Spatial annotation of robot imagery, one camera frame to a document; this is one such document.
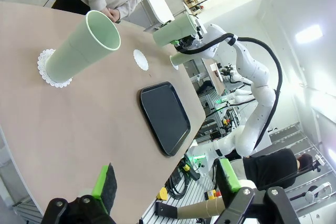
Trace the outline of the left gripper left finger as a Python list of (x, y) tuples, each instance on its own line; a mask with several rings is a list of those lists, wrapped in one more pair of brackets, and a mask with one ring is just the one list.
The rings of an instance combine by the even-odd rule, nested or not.
[(43, 215), (42, 223), (115, 223), (110, 212), (117, 192), (117, 180), (111, 164), (104, 165), (90, 194), (68, 202), (52, 199)]

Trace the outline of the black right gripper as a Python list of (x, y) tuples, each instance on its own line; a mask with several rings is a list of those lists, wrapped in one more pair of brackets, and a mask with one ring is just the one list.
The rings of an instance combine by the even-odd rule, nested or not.
[(201, 39), (193, 36), (186, 36), (179, 40), (174, 40), (171, 44), (177, 48), (178, 52), (200, 52), (201, 48)]

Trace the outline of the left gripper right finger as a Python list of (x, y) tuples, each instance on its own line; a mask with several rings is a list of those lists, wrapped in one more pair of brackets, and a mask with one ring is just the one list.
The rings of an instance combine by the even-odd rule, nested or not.
[(256, 219), (258, 223), (300, 222), (283, 188), (259, 191), (244, 187), (227, 159), (218, 159), (216, 166), (216, 183), (224, 202), (216, 223), (244, 223), (246, 219)]

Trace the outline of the person's left hand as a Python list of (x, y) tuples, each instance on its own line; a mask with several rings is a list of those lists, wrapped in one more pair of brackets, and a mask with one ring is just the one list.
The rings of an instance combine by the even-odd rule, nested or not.
[(118, 23), (120, 23), (120, 12), (117, 10), (117, 9), (108, 9), (109, 10), (109, 13), (110, 13), (110, 19), (114, 22), (114, 23), (116, 23), (116, 24), (118, 24)]

